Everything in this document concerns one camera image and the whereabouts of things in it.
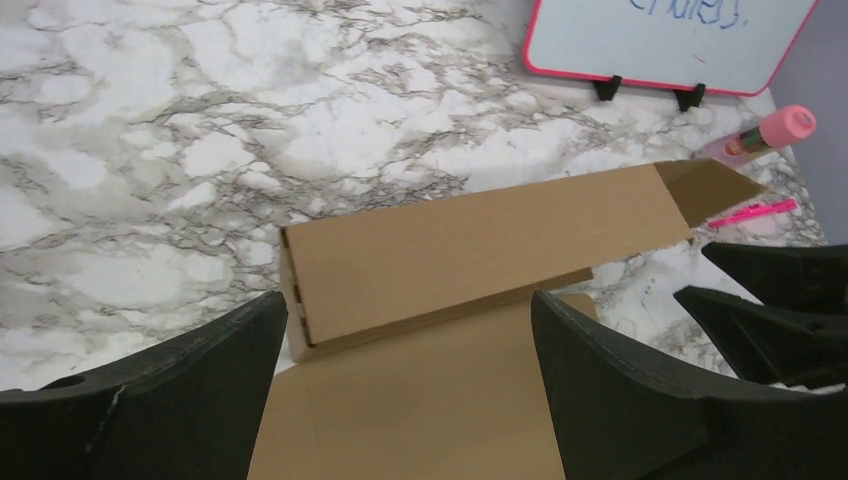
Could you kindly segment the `brown cardboard box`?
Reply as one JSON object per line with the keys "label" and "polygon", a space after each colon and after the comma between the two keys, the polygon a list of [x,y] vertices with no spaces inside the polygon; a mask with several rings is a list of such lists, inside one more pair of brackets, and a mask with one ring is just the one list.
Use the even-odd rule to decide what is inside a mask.
{"label": "brown cardboard box", "polygon": [[689,239],[762,186],[657,162],[284,227],[294,364],[252,479],[560,479],[530,300]]}

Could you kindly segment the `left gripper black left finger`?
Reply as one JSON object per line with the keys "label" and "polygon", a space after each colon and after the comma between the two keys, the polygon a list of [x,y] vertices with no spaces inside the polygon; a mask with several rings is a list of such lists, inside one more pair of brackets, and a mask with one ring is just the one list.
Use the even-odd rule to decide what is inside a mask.
{"label": "left gripper black left finger", "polygon": [[243,479],[287,320],[270,291],[170,340],[1,394],[5,479]]}

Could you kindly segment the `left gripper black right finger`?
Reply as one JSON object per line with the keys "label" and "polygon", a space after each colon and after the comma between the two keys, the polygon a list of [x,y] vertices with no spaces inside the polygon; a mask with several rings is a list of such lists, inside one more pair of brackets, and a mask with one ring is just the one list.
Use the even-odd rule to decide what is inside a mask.
{"label": "left gripper black right finger", "polygon": [[533,341],[569,479],[843,479],[847,395],[721,375],[610,329],[554,295]]}

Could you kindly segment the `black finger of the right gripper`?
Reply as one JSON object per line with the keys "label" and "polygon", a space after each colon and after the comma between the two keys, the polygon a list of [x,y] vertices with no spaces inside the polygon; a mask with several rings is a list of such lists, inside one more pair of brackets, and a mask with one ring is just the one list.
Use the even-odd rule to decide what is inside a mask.
{"label": "black finger of the right gripper", "polygon": [[685,287],[675,300],[740,379],[809,390],[847,383],[847,317],[759,305]]}
{"label": "black finger of the right gripper", "polygon": [[768,247],[712,242],[702,254],[763,304],[847,313],[847,247]]}

